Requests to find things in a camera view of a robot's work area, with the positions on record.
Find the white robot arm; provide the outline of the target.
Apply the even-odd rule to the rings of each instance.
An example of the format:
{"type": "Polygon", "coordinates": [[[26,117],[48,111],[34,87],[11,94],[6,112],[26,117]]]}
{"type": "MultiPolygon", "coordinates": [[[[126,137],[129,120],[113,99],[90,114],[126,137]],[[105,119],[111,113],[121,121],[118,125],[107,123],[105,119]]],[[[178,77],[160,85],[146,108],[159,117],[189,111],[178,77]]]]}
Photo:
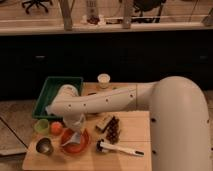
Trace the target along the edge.
{"type": "Polygon", "coordinates": [[[152,171],[213,171],[208,105],[187,78],[170,76],[87,96],[61,89],[46,107],[62,117],[139,110],[150,112],[152,171]]]}

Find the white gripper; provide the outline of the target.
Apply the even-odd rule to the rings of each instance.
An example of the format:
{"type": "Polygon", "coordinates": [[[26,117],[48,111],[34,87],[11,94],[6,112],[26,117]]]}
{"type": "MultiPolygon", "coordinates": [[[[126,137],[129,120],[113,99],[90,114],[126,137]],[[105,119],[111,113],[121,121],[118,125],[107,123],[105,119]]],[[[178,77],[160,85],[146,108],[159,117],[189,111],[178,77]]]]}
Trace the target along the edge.
{"type": "Polygon", "coordinates": [[[84,114],[65,116],[63,121],[74,132],[82,133],[84,131],[86,121],[84,114]]]}

